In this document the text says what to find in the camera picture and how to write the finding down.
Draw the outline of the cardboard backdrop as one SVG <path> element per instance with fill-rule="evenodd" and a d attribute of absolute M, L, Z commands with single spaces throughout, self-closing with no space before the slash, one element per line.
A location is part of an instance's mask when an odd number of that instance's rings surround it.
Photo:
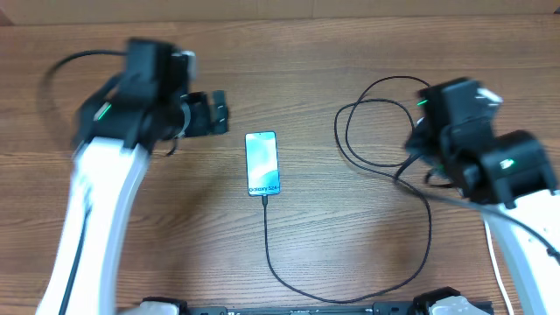
<path fill-rule="evenodd" d="M 552 14 L 559 0 L 1 0 L 1 25 Z"/>

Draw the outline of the blue Galaxy smartphone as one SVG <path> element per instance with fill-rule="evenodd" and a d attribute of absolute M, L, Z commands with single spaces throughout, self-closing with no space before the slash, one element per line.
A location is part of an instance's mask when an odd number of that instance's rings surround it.
<path fill-rule="evenodd" d="M 248 194 L 276 195 L 281 192 L 275 131 L 245 135 Z"/>

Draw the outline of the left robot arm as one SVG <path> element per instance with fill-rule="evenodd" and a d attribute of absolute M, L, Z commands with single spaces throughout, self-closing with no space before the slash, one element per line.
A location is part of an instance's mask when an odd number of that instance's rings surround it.
<path fill-rule="evenodd" d="M 77 112 L 66 218 L 40 314 L 114 314 L 130 211 L 160 142 L 228 131 L 223 91 L 193 92 L 196 55 L 132 38 Z"/>

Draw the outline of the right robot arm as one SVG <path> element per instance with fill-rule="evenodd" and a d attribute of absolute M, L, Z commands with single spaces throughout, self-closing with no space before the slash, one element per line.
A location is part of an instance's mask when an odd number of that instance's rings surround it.
<path fill-rule="evenodd" d="M 423 117 L 405 149 L 451 181 L 455 203 L 482 214 L 499 243 L 527 314 L 559 312 L 559 177 L 535 136 L 498 136 L 503 103 L 479 81 L 459 78 L 419 91 Z"/>

